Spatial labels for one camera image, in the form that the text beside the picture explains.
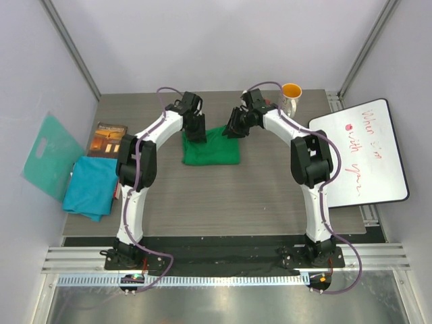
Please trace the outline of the green t shirt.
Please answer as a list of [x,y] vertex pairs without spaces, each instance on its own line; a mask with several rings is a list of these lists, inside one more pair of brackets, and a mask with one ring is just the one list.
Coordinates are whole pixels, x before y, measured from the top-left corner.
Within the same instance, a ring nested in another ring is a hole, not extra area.
[[238,165],[240,145],[237,138],[228,138],[222,133],[225,126],[206,131],[206,142],[191,142],[182,134],[182,163],[189,166]]

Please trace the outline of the brown book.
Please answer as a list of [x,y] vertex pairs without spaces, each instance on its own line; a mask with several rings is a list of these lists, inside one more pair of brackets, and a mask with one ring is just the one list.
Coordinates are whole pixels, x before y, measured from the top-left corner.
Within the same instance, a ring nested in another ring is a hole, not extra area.
[[121,139],[127,131],[127,126],[99,122],[92,137],[87,155],[89,157],[116,159],[119,153]]

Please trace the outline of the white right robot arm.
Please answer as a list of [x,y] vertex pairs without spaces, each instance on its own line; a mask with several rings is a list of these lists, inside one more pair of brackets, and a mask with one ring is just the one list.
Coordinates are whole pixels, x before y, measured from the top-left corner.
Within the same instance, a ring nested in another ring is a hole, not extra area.
[[334,239],[325,189],[333,171],[327,136],[322,131],[304,128],[275,103],[267,103],[257,88],[244,91],[241,102],[239,107],[233,108],[223,135],[245,138],[252,127],[259,126],[289,146],[291,174],[303,193],[306,237],[312,244],[305,249],[304,256],[308,264],[321,266],[329,258],[329,251],[323,244]]

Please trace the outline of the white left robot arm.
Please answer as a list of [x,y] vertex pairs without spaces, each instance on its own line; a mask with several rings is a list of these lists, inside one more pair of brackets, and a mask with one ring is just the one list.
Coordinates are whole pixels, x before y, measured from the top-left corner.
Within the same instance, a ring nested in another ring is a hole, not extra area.
[[142,219],[149,188],[157,175],[157,151],[174,134],[183,132],[190,142],[207,141],[203,100],[185,92],[163,108],[161,116],[143,131],[121,140],[116,174],[121,184],[121,225],[117,239],[137,244],[143,237]]

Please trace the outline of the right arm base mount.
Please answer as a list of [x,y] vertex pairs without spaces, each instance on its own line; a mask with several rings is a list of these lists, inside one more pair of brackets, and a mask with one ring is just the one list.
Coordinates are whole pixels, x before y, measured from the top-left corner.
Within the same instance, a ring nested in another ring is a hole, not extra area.
[[279,265],[284,269],[306,269],[306,268],[336,268],[346,266],[342,249],[336,247],[334,252],[326,252],[314,255],[305,245],[282,246],[276,249],[279,257]]

